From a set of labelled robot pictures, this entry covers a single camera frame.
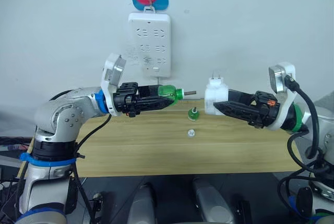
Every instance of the blue ring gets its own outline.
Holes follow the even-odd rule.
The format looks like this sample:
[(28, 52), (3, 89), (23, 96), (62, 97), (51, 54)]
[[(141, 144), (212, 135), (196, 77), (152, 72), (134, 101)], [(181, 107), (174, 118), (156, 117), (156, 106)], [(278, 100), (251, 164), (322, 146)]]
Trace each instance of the blue ring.
[(59, 167), (73, 164), (77, 161), (77, 158), (69, 160), (61, 160), (61, 161), (43, 161), (43, 160), (35, 160), (29, 153), (24, 152), (21, 154), (20, 160), (27, 161), (30, 164), (38, 167)]
[(57, 212), (57, 213), (62, 214), (66, 218), (66, 215), (64, 214), (64, 212), (62, 212), (62, 211), (60, 211), (58, 209), (53, 209), (53, 208), (49, 208), (49, 207), (42, 207), (42, 208), (38, 208), (38, 209), (30, 210), (30, 211), (26, 212), (25, 214), (21, 215), (16, 220), (16, 222), (18, 222), (19, 220), (23, 219), (24, 217), (27, 217), (27, 216), (30, 216), (30, 215), (33, 215), (33, 214), (37, 214), (37, 213), (42, 213), (42, 212)]
[(98, 103), (98, 106), (101, 112), (109, 113), (108, 109), (105, 107), (105, 104), (104, 104), (104, 94), (103, 94), (102, 89), (98, 93), (94, 93), (94, 94), (95, 94), (96, 102)]

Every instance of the green bottle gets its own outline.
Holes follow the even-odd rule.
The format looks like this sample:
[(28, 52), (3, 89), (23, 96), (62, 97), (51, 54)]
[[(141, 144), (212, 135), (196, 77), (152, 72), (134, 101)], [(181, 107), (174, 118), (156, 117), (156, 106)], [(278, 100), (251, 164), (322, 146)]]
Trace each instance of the green bottle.
[(194, 108), (191, 108), (189, 111), (188, 111), (188, 118), (191, 120), (191, 121), (196, 121), (199, 117), (199, 112), (197, 110), (197, 107), (194, 107)]
[(184, 98), (184, 91), (183, 89), (176, 89), (172, 85), (165, 85), (160, 86), (158, 88), (158, 95), (174, 100), (174, 102), (171, 105), (176, 104), (179, 100), (182, 100)]

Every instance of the wall outlet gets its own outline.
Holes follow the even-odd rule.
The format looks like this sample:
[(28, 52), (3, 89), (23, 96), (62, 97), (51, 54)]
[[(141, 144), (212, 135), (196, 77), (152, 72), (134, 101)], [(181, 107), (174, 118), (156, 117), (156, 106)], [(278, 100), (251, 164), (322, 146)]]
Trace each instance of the wall outlet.
[(152, 77), (170, 77), (170, 17), (167, 14), (131, 13), (128, 22), (143, 73)]

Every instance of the white plastic bracket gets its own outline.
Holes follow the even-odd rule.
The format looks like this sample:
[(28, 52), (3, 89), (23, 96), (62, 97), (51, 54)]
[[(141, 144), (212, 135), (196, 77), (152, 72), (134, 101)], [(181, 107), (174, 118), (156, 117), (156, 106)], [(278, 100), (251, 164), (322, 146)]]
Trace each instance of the white plastic bracket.
[(104, 69), (101, 79), (101, 89), (105, 97), (105, 103), (108, 111), (112, 116), (121, 116), (114, 105), (113, 94), (118, 89), (118, 84), (125, 67), (126, 60), (118, 54), (110, 54), (104, 64)]
[(271, 125), (267, 126), (267, 129), (275, 131), (283, 125), (287, 118), (289, 107), (297, 95), (296, 92), (286, 87), (284, 78), (286, 75), (289, 75), (293, 79), (296, 79), (296, 71), (294, 65), (288, 62), (282, 62), (275, 67), (270, 67), (269, 75), (271, 87), (277, 93), (277, 100), (281, 104), (276, 120)]

